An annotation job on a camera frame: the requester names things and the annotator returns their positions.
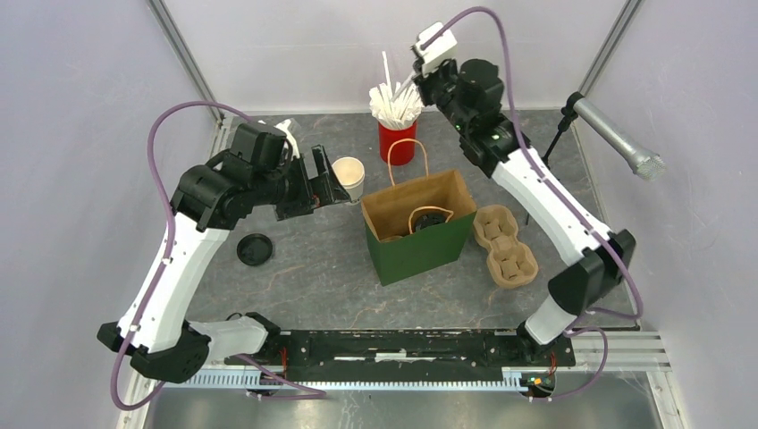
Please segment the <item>single white straw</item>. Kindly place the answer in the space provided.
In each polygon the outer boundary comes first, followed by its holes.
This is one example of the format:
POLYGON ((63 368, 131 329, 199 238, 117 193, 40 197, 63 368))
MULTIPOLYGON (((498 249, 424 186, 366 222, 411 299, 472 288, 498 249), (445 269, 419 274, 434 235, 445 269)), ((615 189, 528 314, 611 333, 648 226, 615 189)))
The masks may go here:
POLYGON ((419 95, 416 86, 418 74, 411 72, 409 76, 393 91, 390 99, 391 106, 414 106, 418 103, 419 95))

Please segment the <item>green and brown paper bag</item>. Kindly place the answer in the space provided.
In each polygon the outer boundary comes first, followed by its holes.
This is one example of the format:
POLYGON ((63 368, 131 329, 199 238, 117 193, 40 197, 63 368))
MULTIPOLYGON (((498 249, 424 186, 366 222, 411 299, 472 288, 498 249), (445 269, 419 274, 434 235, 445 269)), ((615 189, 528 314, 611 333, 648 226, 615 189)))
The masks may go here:
POLYGON ((430 173, 426 150, 421 150, 424 175, 396 182, 389 167, 391 185, 361 199, 369 256, 383 286, 458 260, 473 228, 477 205, 461 173, 430 173), (442 213, 447 222, 412 233, 412 222, 424 213, 442 213), (407 237, 380 242, 392 235, 407 237))

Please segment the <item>black coffee cup lid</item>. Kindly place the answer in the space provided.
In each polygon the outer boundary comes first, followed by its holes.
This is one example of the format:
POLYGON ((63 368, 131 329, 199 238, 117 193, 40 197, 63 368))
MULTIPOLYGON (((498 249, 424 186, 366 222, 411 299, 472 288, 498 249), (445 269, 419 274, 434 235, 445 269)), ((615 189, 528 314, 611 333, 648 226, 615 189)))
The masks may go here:
POLYGON ((424 213, 421 214, 411 224, 411 232, 417 233, 425 228, 435 226, 438 224, 444 224, 447 222, 447 215, 442 213, 424 213))

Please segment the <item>single brown pulp cup carrier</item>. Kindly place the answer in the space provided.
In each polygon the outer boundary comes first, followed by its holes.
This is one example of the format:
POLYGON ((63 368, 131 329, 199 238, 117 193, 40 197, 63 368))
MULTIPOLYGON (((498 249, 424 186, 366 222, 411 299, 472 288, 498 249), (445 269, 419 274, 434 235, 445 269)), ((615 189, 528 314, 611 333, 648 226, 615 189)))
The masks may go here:
POLYGON ((394 242, 396 240, 402 240, 405 237, 407 237, 407 235, 392 235, 392 236, 386 237, 384 239, 381 239, 380 242, 381 243, 389 243, 389 242, 394 242))

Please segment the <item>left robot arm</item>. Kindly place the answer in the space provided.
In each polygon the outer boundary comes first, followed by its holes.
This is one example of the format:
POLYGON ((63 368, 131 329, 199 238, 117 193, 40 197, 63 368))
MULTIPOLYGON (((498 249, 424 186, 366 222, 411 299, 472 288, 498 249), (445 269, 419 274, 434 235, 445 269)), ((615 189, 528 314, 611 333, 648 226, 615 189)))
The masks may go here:
POLYGON ((349 200, 325 148, 311 152, 315 176, 284 124, 247 122, 229 147, 188 169, 170 200, 164 242, 147 279, 124 316, 99 328, 98 340, 123 352, 139 374, 168 383, 184 383, 205 363, 238 354, 274 362, 281 341, 264 317, 202 323, 186 314, 215 253, 256 207, 272 206, 283 221, 349 200))

